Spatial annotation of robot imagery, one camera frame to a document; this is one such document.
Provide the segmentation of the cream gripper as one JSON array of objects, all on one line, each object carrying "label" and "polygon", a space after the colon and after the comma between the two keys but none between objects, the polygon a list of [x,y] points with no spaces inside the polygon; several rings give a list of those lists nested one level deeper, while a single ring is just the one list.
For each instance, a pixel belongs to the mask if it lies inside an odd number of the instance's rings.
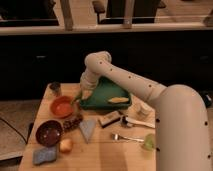
[{"label": "cream gripper", "polygon": [[82,99],[88,99],[93,92],[92,84],[82,84],[81,85]]}]

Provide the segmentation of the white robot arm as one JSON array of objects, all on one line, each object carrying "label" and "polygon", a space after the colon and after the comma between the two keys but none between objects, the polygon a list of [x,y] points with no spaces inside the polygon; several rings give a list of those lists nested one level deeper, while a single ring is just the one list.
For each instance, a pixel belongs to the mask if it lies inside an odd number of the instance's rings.
[{"label": "white robot arm", "polygon": [[213,171],[207,109],[193,88],[164,86],[111,64],[107,51],[85,57],[83,90],[94,89],[104,76],[155,109],[156,171]]}]

